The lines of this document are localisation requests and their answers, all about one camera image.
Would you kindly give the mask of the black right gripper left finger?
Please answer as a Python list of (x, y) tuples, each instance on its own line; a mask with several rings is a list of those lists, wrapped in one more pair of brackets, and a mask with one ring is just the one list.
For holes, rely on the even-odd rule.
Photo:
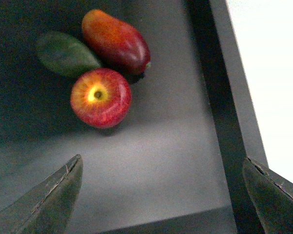
[(75, 155), (13, 204), (0, 211), (0, 234), (63, 234), (70, 221), (83, 177)]

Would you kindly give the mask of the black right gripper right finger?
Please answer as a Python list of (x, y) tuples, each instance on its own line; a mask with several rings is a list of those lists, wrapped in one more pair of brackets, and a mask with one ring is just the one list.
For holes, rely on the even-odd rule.
[(243, 178), (266, 234), (293, 234), (293, 183), (251, 158)]

